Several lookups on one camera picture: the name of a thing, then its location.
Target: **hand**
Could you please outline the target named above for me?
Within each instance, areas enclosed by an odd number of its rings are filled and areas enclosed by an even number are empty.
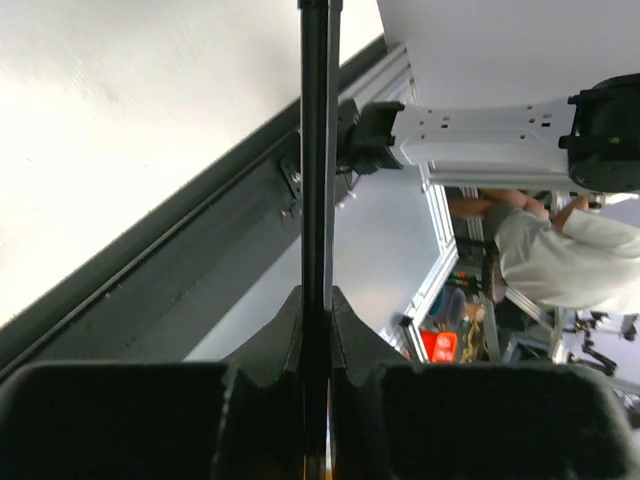
[[[588,195],[579,195],[572,202],[573,208],[577,210],[588,210],[589,209],[589,196]]]

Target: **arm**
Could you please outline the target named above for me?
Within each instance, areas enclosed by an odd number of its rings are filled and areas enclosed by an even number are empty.
[[[589,208],[589,199],[583,196],[576,197],[569,205],[564,207],[558,215],[556,215],[556,218],[553,220],[553,226],[558,229],[558,231],[562,232],[569,216],[574,210],[585,211],[587,208]]]
[[[624,249],[628,255],[640,255],[640,229],[617,220],[585,212],[589,202],[578,197],[554,221],[554,227],[580,243],[607,250]]]

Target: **white shirt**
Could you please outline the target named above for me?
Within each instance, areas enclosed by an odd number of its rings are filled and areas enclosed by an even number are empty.
[[[562,230],[524,211],[498,229],[507,285],[530,300],[575,310],[640,312],[640,229],[574,210]]]

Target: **floor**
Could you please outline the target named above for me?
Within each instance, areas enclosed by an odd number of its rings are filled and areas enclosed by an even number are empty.
[[[345,2],[341,61],[382,33]],[[290,0],[0,0],[0,326],[299,94]]]

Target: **black vertical pole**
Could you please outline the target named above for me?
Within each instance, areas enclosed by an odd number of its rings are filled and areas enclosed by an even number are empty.
[[[342,0],[299,0],[299,8],[305,479],[324,480]]]

